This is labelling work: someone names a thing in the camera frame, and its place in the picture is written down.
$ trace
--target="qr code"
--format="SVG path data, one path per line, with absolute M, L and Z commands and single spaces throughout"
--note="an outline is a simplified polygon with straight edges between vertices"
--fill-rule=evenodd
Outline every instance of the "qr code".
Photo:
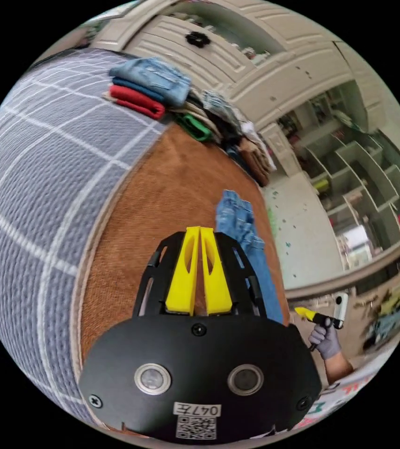
M 215 440 L 217 418 L 178 416 L 176 437 L 187 440 Z

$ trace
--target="label sticker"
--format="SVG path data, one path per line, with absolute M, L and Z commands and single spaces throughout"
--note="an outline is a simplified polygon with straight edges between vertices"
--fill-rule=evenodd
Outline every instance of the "label sticker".
M 173 414 L 179 416 L 195 416 L 202 418 L 218 418 L 222 413 L 219 404 L 188 404 L 186 402 L 174 402 Z

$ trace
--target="brown rug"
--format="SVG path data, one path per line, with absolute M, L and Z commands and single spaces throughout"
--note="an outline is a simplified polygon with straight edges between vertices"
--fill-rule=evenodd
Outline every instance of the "brown rug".
M 215 227 L 215 209 L 223 190 L 251 202 L 255 225 L 278 299 L 289 310 L 263 197 L 255 182 L 214 145 L 205 146 L 172 125 L 126 179 L 102 226 L 81 311 L 81 359 L 95 340 L 131 317 L 143 270 L 161 240 L 187 226 Z M 198 271 L 196 312 L 204 312 L 204 286 Z

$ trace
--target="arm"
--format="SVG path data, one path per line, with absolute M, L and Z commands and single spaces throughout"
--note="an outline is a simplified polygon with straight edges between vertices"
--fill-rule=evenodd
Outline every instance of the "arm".
M 333 326 L 324 328 L 316 325 L 309 341 L 317 345 L 317 350 L 325 363 L 326 377 L 329 385 L 351 374 L 354 369 L 342 354 L 337 331 Z
M 326 377 L 329 385 L 349 376 L 354 368 L 342 354 L 342 352 L 326 359 L 325 361 Z

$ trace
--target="bed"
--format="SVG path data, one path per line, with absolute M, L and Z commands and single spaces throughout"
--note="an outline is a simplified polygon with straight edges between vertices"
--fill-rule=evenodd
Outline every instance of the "bed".
M 125 59 L 65 51 L 24 74 L 0 107 L 0 339 L 49 399 L 100 426 L 77 386 L 86 351 L 129 317 L 158 239 L 214 226 L 224 188 L 253 204 L 289 316 L 259 188 L 169 116 L 157 122 L 103 100 L 109 69 Z

